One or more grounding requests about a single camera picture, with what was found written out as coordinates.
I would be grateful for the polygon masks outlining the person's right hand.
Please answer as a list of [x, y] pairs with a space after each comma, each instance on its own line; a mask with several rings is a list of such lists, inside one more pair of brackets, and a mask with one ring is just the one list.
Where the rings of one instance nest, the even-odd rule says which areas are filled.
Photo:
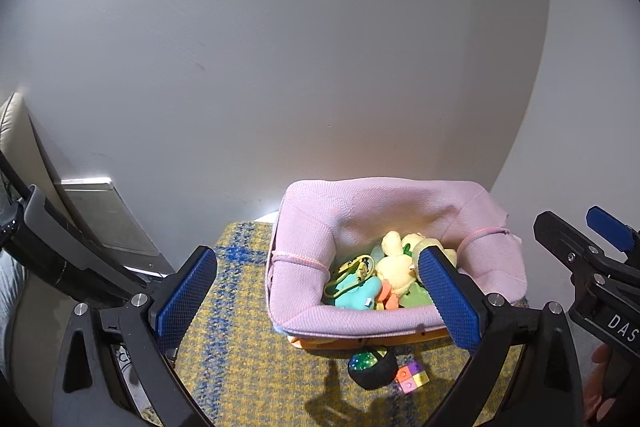
[[594, 364], [594, 369], [582, 393], [585, 406], [585, 426], [588, 426], [590, 421], [602, 421], [615, 404], [614, 398], [603, 398], [604, 377], [608, 369], [608, 362], [611, 360], [611, 355], [612, 349], [607, 345], [597, 347], [591, 355], [591, 362]]

